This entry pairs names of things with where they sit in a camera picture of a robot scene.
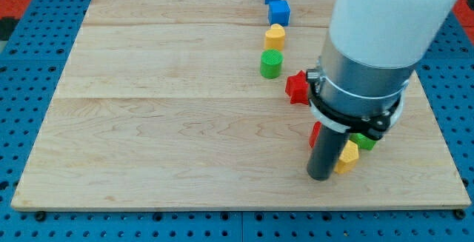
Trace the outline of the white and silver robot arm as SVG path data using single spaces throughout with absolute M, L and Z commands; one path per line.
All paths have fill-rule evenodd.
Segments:
M 456 0 L 336 0 L 314 69 L 311 113 L 326 138 L 377 140 L 397 122 L 404 92 Z

